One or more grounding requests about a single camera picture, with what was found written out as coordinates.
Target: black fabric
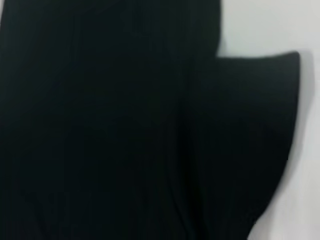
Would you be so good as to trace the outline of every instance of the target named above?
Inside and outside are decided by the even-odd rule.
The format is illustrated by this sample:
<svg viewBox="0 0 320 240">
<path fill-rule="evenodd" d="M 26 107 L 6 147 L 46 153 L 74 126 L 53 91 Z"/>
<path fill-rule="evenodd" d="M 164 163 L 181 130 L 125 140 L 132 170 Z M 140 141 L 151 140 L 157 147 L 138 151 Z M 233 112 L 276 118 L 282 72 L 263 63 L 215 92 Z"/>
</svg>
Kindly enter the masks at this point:
<svg viewBox="0 0 320 240">
<path fill-rule="evenodd" d="M 299 54 L 219 59 L 218 0 L 6 0 L 1 232 L 243 240 L 281 178 Z"/>
</svg>

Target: white background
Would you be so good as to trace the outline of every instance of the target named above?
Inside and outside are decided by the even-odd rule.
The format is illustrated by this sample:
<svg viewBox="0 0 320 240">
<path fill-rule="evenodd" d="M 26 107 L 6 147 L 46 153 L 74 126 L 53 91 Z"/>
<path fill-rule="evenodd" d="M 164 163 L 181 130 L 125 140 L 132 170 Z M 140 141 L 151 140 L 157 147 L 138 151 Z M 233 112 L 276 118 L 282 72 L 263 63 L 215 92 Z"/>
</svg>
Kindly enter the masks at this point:
<svg viewBox="0 0 320 240">
<path fill-rule="evenodd" d="M 320 240 L 320 1 L 223 0 L 222 12 L 221 56 L 263 57 L 298 50 L 302 57 L 288 166 L 249 239 Z"/>
</svg>

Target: black sleeve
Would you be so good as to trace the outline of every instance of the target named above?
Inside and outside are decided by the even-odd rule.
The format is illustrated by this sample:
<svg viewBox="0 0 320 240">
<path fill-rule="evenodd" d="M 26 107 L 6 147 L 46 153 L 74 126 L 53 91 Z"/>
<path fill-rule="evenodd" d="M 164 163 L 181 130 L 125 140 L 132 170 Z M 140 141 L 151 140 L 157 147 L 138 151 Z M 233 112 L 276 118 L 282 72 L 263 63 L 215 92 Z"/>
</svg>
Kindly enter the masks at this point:
<svg viewBox="0 0 320 240">
<path fill-rule="evenodd" d="M 298 107 L 300 55 L 214 58 L 190 87 L 189 126 L 207 229 L 247 239 L 286 166 Z"/>
</svg>

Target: white wall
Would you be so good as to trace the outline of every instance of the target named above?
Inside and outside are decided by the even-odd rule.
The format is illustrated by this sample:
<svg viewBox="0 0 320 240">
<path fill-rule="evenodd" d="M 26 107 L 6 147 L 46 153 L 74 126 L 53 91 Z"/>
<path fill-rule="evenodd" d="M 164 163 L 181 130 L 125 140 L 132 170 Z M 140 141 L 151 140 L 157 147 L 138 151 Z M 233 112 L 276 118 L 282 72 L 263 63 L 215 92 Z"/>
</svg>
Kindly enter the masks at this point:
<svg viewBox="0 0 320 240">
<path fill-rule="evenodd" d="M 223 0 L 221 56 L 301 52 L 294 144 L 282 183 L 250 240 L 320 240 L 320 1 Z"/>
</svg>

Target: dark clothing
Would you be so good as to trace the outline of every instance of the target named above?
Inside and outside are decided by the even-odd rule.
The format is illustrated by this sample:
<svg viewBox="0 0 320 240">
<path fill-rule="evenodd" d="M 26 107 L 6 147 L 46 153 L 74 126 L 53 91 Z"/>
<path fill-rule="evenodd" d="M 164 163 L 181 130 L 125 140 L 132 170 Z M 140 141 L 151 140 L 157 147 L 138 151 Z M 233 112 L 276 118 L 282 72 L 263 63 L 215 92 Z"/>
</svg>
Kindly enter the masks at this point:
<svg viewBox="0 0 320 240">
<path fill-rule="evenodd" d="M 0 239 L 247 238 L 288 159 L 300 58 L 217 58 L 220 12 L 5 1 Z"/>
</svg>

